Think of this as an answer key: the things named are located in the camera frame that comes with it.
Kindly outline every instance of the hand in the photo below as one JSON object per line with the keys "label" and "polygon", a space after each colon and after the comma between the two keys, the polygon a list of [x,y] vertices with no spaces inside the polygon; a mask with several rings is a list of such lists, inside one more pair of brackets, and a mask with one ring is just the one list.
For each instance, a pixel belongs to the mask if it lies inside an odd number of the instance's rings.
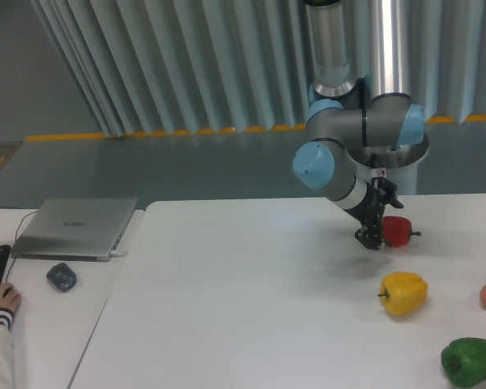
{"label": "hand", "polygon": [[0,284],[0,309],[16,311],[19,303],[22,302],[22,296],[15,290],[10,282]]}

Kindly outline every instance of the green bell pepper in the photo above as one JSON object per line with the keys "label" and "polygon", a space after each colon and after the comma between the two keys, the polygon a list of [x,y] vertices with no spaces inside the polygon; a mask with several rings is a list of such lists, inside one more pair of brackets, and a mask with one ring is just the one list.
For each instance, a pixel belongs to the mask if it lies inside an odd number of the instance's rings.
{"label": "green bell pepper", "polygon": [[456,387],[473,387],[486,379],[486,339],[462,338],[441,352],[441,364]]}

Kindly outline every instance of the pepper stem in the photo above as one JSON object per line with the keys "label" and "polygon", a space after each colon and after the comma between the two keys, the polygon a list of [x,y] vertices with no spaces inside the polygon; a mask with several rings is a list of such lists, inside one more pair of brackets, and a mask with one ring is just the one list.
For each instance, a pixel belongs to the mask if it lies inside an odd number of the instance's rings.
{"label": "pepper stem", "polygon": [[378,297],[385,297],[385,298],[390,298],[390,293],[387,290],[387,288],[383,289],[383,293],[378,294]]}

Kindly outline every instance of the blue joint cap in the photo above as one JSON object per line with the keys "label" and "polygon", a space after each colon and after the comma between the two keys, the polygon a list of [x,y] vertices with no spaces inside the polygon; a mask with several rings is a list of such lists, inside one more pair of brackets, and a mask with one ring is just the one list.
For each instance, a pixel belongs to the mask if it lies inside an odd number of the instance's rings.
{"label": "blue joint cap", "polygon": [[328,109],[328,108],[338,108],[343,110],[343,106],[336,100],[332,99],[322,99],[315,101],[311,106],[309,107],[308,111],[308,120],[311,119],[311,117],[322,111],[323,109]]}
{"label": "blue joint cap", "polygon": [[315,102],[315,88],[313,87],[313,84],[309,85],[308,100],[309,100],[309,106],[311,107]]}
{"label": "blue joint cap", "polygon": [[335,158],[329,148],[319,142],[303,144],[292,162],[293,172],[312,189],[327,185],[335,171]]}
{"label": "blue joint cap", "polygon": [[424,111],[421,105],[413,104],[407,111],[396,146],[418,144],[424,136]]}

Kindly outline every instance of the laptop logo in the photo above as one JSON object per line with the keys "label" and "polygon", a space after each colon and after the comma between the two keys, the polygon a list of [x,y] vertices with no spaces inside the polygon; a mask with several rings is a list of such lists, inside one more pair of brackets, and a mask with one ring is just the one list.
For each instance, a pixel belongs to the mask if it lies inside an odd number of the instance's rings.
{"label": "laptop logo", "polygon": [[65,227],[84,227],[87,224],[84,221],[66,221],[63,225]]}

